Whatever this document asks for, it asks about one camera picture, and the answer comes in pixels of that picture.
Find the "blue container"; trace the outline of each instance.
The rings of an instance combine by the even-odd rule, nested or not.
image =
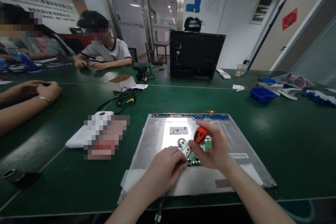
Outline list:
[[[264,87],[255,87],[250,90],[251,96],[258,102],[271,102],[278,95]]]

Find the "bracelet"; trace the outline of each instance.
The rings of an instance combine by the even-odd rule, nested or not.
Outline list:
[[[45,98],[45,97],[35,96],[35,97],[33,97],[32,99],[34,99],[34,98],[40,98],[40,99],[46,100],[46,101],[49,103],[49,105],[51,105],[51,104],[53,103],[52,100],[49,100],[49,99],[47,99],[47,98]]]

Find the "hand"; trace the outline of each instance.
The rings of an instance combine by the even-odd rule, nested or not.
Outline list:
[[[10,89],[6,90],[5,92],[0,94],[1,102],[8,103],[8,102],[16,102],[18,100],[23,100],[28,97],[36,96],[37,95],[37,86],[38,84],[45,83],[42,80],[31,80],[28,82],[21,83]]]
[[[185,155],[177,147],[170,146],[156,154],[136,185],[148,204],[174,187],[181,172],[187,167],[185,162]]]
[[[87,65],[88,63],[84,60],[75,60],[75,66],[79,69],[85,69],[88,67]]]
[[[43,86],[41,84],[37,87],[38,95],[48,100],[55,101],[62,93],[62,88],[57,82],[46,82],[49,86]]]
[[[105,63],[99,63],[94,61],[89,62],[89,67],[92,67],[96,71],[105,70],[107,68]]]
[[[231,156],[228,154],[228,137],[220,127],[207,121],[196,121],[196,124],[206,128],[211,136],[211,150],[204,152],[193,140],[189,140],[195,155],[205,167],[226,172],[231,167]]]

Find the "white device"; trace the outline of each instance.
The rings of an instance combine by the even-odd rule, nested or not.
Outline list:
[[[91,120],[87,120],[84,125],[65,143],[68,148],[84,148],[84,145],[91,144],[104,126],[111,121],[112,111],[98,111],[91,116]]]
[[[222,76],[224,79],[231,79],[231,76],[227,72],[224,72],[220,68],[216,68],[216,70],[219,72],[220,76]]]

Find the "green table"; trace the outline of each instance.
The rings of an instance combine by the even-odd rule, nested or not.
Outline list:
[[[56,80],[62,96],[48,109],[1,138],[0,172],[17,168],[39,171],[41,178],[18,191],[0,181],[0,217],[111,212],[116,208],[124,171],[129,168],[147,115],[152,112],[229,113],[256,151],[278,188],[267,192],[278,201],[336,197],[333,151],[335,110],[299,94],[298,101],[278,97],[263,105],[250,92],[236,92],[232,84],[253,87],[258,77],[279,72],[250,71],[231,80],[215,73],[211,83],[169,78],[169,68],[155,71],[155,80],[137,96],[127,135],[111,160],[84,160],[82,149],[64,148],[87,115],[114,97],[107,81],[120,74],[135,76],[131,66],[109,71],[79,71],[74,67],[44,70],[37,75],[9,75],[10,80]],[[0,91],[7,88],[0,86]],[[108,111],[119,111],[112,103]],[[235,193],[168,198],[165,208],[240,203]]]

